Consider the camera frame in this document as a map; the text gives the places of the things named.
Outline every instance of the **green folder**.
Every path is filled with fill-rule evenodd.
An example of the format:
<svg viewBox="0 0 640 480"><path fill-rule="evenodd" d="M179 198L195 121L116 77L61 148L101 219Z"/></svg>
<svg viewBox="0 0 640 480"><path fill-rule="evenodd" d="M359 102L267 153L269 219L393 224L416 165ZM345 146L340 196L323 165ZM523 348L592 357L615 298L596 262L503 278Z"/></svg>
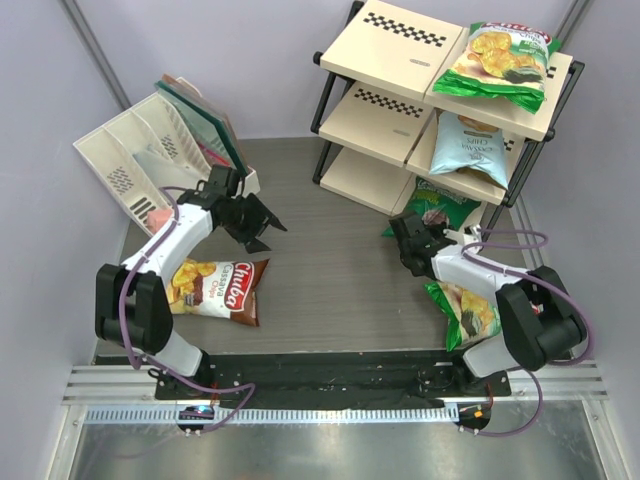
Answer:
<svg viewBox="0 0 640 480"><path fill-rule="evenodd" d="M176 81L168 83L171 80L171 77L164 76L155 86L162 97L176 107L196 141L203 143L221 157L229 158L238 173L246 177L249 174L249 166L227 115L203 98L193 95Z"/></svg>

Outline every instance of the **green chip bag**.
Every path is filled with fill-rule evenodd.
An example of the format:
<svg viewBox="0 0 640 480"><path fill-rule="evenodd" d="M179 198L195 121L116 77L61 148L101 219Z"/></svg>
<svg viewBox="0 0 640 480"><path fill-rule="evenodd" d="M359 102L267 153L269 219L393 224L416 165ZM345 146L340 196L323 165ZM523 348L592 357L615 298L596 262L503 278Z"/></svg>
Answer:
<svg viewBox="0 0 640 480"><path fill-rule="evenodd" d="M544 101L549 57L560 41L517 23L474 23L467 48L433 91L463 97L506 97L536 113Z"/></svg>
<svg viewBox="0 0 640 480"><path fill-rule="evenodd" d="M424 288L449 319L447 352L493 337L502 330L498 310L485 298L453 283L433 282Z"/></svg>
<svg viewBox="0 0 640 480"><path fill-rule="evenodd" d="M480 202L461 197L416 177L416 189L405 210L413 210L419 214L425 225L446 223L449 228L458 230L471 212L479 206ZM393 237L391 227L387 228L382 236Z"/></svg>

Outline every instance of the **floor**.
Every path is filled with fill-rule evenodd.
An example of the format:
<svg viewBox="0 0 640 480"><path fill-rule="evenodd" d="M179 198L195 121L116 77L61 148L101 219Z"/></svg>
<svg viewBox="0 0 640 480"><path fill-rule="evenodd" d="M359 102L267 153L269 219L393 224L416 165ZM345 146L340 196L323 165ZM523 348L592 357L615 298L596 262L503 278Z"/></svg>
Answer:
<svg viewBox="0 0 640 480"><path fill-rule="evenodd" d="M522 425L534 409L531 402L496 404L491 430ZM530 430L502 440L444 423L228 426L202 438L168 438L177 432L175 425L87 425L70 478L606 478L581 402L546 402Z"/></svg>
<svg viewBox="0 0 640 480"><path fill-rule="evenodd" d="M202 261L270 258L258 288L261 326L183 315L175 318L176 330L217 353L444 348L447 320L424 291L426 279L412 277L394 240L380 236L386 217L312 183L322 141L249 140L243 147L259 173L260 198L289 231L269 229L261 240L273 251L251 257L224 231L216 231L191 256ZM513 228L508 212L497 228ZM515 235L500 240L517 243ZM123 258L146 241L132 224ZM517 251L486 255L524 265ZM123 350L100 342L97 353Z"/></svg>

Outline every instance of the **wood grain surface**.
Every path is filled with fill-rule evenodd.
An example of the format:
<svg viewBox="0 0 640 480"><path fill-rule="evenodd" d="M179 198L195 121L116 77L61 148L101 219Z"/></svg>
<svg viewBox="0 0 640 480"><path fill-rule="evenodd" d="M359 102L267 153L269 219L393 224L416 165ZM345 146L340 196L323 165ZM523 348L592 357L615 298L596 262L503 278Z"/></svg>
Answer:
<svg viewBox="0 0 640 480"><path fill-rule="evenodd" d="M289 229L269 229L261 239L272 252L249 256L223 230L192 252L195 260L270 258L257 289L261 326L180 315L176 330L216 353L280 353L444 348L446 317L400 263L395 241L380 236L386 217L328 192L311 181L322 141L317 138L248 140L258 171L260 198ZM513 228L505 212L498 228ZM129 227L123 258L147 240ZM517 243L506 236L505 243ZM488 257L523 266L520 252ZM123 350L100 341L99 354Z"/></svg>

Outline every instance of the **brown and white chip bag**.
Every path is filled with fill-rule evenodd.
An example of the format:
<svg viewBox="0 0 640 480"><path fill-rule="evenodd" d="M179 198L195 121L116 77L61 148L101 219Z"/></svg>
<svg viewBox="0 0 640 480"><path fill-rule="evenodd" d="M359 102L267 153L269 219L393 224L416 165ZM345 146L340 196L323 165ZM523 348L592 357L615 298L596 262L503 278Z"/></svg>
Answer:
<svg viewBox="0 0 640 480"><path fill-rule="evenodd" d="M230 318L259 326L255 288L267 263L269 260L198 263L187 258L167 287L171 313Z"/></svg>

